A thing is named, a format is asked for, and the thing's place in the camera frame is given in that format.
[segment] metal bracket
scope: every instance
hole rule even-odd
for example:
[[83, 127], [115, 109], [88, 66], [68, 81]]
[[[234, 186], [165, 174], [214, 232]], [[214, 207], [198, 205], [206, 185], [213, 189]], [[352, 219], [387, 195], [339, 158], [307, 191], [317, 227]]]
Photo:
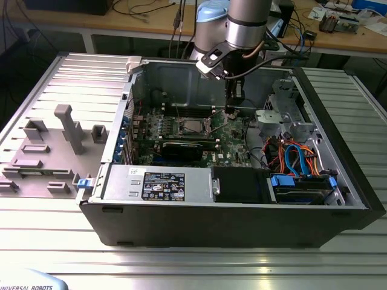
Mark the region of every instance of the metal bracket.
[[126, 62], [126, 71], [128, 74], [136, 73], [141, 68], [142, 57], [141, 56], [129, 56]]
[[220, 182], [218, 178], [214, 178], [211, 183], [212, 186], [212, 194], [215, 195], [220, 195]]

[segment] warning label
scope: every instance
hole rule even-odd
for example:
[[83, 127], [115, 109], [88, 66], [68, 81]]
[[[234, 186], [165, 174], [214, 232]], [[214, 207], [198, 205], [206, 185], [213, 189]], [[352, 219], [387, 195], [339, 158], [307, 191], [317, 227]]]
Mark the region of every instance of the warning label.
[[146, 172], [141, 197], [145, 201], [184, 201], [185, 182], [183, 173]]

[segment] motherboard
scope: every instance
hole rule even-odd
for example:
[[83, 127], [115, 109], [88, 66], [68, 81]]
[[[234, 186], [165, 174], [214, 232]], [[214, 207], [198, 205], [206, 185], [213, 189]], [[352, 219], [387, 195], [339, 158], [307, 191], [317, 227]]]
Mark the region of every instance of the motherboard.
[[144, 108], [133, 117], [126, 142], [136, 165], [251, 167], [245, 120], [237, 111]]

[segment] desk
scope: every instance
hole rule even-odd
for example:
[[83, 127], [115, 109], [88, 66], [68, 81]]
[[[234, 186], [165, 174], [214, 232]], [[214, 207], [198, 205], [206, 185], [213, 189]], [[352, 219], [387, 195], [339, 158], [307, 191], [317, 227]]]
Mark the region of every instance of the desk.
[[[131, 5], [142, 4], [143, 0], [131, 0]], [[317, 33], [313, 47], [315, 53], [341, 54], [347, 56], [387, 58], [387, 37], [377, 34], [364, 27], [357, 34], [346, 33], [321, 33], [318, 21], [302, 16], [307, 9], [317, 6], [314, 0], [294, 0], [299, 12], [300, 20], [308, 30]], [[168, 5], [168, 0], [160, 0], [149, 6], [149, 9]], [[117, 7], [120, 11], [128, 11], [126, 1], [120, 2]], [[94, 16], [78, 13], [65, 13], [54, 11], [25, 10], [30, 19], [42, 30], [65, 31], [80, 33], [85, 43], [87, 53], [95, 53], [92, 35], [112, 35], [123, 37], [140, 37], [151, 39], [170, 39], [172, 22], [178, 5], [157, 10], [149, 14], [149, 23], [144, 23], [127, 15], [118, 14], [110, 10], [104, 16]], [[183, 41], [190, 39], [194, 32], [194, 6], [187, 5], [183, 27]], [[15, 0], [8, 2], [8, 15], [15, 27], [31, 29], [33, 26], [27, 22], [15, 4]], [[298, 38], [289, 29], [282, 40], [287, 45], [296, 45]]]
[[[0, 0], [0, 11], [2, 11], [2, 3], [3, 0]], [[148, 17], [149, 23], [144, 23], [143, 21], [134, 19], [128, 15], [119, 14], [111, 9], [106, 15], [97, 16], [81, 13], [27, 10], [21, 0], [19, 0], [19, 3], [21, 3], [22, 8], [28, 17], [39, 27], [39, 29], [81, 34], [87, 53], [95, 53], [92, 39], [92, 35], [94, 34], [170, 39], [173, 30], [173, 21], [178, 9], [178, 5], [173, 5], [168, 8], [151, 12]], [[131, 6], [134, 6], [144, 4], [144, 1], [130, 0], [130, 3]], [[151, 10], [168, 4], [170, 4], [168, 0], [159, 0], [152, 5], [140, 7], [138, 10], [135, 9], [135, 11]], [[128, 12], [126, 0], [118, 3], [115, 8], [122, 12]], [[182, 41], [188, 41], [194, 33], [194, 14], [195, 7], [193, 5], [187, 5], [184, 15]], [[15, 0], [8, 1], [8, 15], [14, 27], [23, 28], [25, 30], [34, 29], [34, 26], [32, 26], [20, 12]]]
[[[357, 34], [320, 32], [320, 22], [307, 18], [310, 10], [318, 6], [317, 2], [314, 0], [294, 0], [294, 2], [300, 21], [305, 25], [305, 28], [317, 33], [316, 41], [312, 49], [313, 52], [387, 58], [387, 37], [365, 27], [360, 27]], [[292, 18], [297, 19], [295, 13], [293, 13]], [[293, 29], [289, 28], [281, 41], [285, 44], [297, 45], [299, 40], [294, 34]]]

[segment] gray fixture block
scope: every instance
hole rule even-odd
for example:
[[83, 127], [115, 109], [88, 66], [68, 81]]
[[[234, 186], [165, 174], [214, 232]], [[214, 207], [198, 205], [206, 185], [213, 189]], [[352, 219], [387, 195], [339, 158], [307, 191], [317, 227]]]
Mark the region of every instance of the gray fixture block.
[[27, 135], [27, 138], [31, 142], [42, 141], [43, 140], [41, 134], [39, 133], [39, 130], [37, 130], [36, 128], [26, 128], [26, 127], [24, 127], [23, 131]]
[[16, 159], [12, 163], [12, 166], [28, 167], [28, 168], [42, 168], [43, 162], [40, 160]]
[[30, 121], [34, 124], [34, 127], [39, 130], [39, 132], [48, 132], [43, 120], [31, 119]]
[[[76, 132], [78, 133], [78, 135], [79, 135], [79, 138], [80, 138], [81, 140], [83, 140], [85, 134], [83, 133], [83, 129], [82, 129], [82, 127], [80, 126], [79, 121], [75, 121], [75, 122], [74, 122], [74, 126], [75, 126], [75, 131], [76, 131]], [[62, 133], [63, 133], [63, 137], [65, 137], [65, 140], [66, 140], [66, 141], [69, 141], [68, 138], [67, 138], [66, 131], [62, 131]]]
[[48, 183], [47, 189], [50, 193], [70, 193], [71, 190], [65, 182], [54, 182]]
[[57, 179], [72, 179], [74, 178], [74, 173], [71, 169], [68, 169], [67, 171], [61, 170], [61, 171], [54, 171], [53, 175]]
[[48, 147], [48, 145], [31, 144], [24, 145], [22, 147], [22, 151], [24, 153], [48, 153], [50, 151], [50, 148]]
[[23, 178], [18, 169], [6, 167], [1, 172], [6, 178]]
[[33, 143], [34, 141], [42, 141], [43, 138], [40, 132], [47, 132], [48, 130], [42, 120], [29, 120], [24, 126], [23, 131]]
[[83, 146], [81, 138], [79, 137], [79, 132], [76, 130], [74, 121], [71, 118], [72, 110], [70, 105], [59, 104], [55, 108], [54, 115], [62, 122], [67, 139], [70, 142], [74, 153], [76, 155], [81, 155], [83, 153]]
[[15, 193], [18, 188], [11, 180], [0, 180], [0, 192]]
[[91, 129], [91, 136], [93, 137], [94, 143], [106, 144], [108, 139], [108, 133], [104, 125], [94, 125]]
[[77, 185], [78, 185], [79, 179], [80, 179], [80, 176], [79, 176], [78, 173], [76, 173], [76, 174], [74, 175], [73, 181], [71, 182], [71, 184], [72, 184], [73, 186], [75, 186], [75, 188], [78, 188]]

